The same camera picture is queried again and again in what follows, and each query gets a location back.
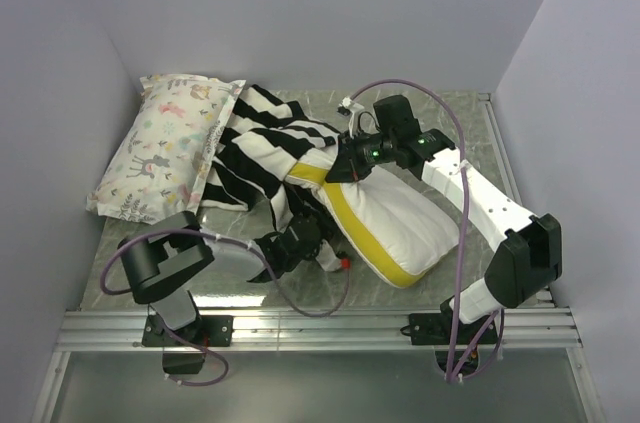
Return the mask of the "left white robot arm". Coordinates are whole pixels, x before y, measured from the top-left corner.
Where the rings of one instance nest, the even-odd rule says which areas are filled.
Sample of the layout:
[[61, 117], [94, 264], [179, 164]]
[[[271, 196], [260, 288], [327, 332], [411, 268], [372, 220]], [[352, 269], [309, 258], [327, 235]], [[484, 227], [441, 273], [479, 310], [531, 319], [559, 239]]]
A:
[[350, 259], [329, 244], [335, 225], [304, 206], [281, 230], [253, 240], [238, 240], [201, 227], [192, 212], [166, 218], [124, 239], [111, 263], [122, 262], [125, 290], [140, 305], [150, 306], [166, 333], [179, 345], [195, 342], [202, 322], [187, 283], [210, 268], [249, 283], [277, 282], [303, 261], [327, 271], [347, 269]]

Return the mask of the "white pillow yellow edge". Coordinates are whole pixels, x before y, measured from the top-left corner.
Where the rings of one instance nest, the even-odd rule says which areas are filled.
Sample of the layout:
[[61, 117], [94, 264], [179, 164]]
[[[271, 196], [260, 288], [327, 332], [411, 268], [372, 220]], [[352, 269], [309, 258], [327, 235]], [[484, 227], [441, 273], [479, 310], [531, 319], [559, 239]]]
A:
[[407, 288], [456, 247], [455, 222], [424, 195], [376, 167], [356, 183], [327, 183], [338, 153], [316, 151], [289, 172], [311, 186], [365, 263], [386, 283]]

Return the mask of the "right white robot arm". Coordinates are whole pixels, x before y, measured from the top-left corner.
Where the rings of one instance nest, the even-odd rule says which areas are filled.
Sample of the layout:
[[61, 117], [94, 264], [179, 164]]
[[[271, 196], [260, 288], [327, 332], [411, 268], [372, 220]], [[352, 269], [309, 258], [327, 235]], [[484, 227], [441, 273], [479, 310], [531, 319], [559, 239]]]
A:
[[484, 276], [442, 304], [444, 337], [460, 343], [476, 321], [520, 306], [562, 274], [562, 231], [551, 214], [537, 216], [501, 192], [464, 157], [442, 131], [421, 129], [401, 95], [373, 105], [376, 132], [360, 129], [362, 105], [345, 98], [339, 113], [350, 117], [339, 140], [329, 183], [353, 183], [382, 163], [393, 162], [438, 191], [480, 232], [494, 252]]

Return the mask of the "black white striped pillowcase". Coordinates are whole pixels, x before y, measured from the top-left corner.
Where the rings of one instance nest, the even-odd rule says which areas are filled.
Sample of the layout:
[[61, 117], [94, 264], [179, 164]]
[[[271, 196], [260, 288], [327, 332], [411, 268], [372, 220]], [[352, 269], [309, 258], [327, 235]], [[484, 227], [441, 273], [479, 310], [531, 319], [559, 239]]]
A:
[[299, 102], [284, 102], [258, 85], [246, 88], [222, 133], [202, 205], [249, 211], [262, 196], [272, 231], [283, 229], [304, 206], [331, 216], [313, 188], [291, 180], [289, 172], [305, 156], [335, 150], [338, 138], [336, 128], [308, 117]]

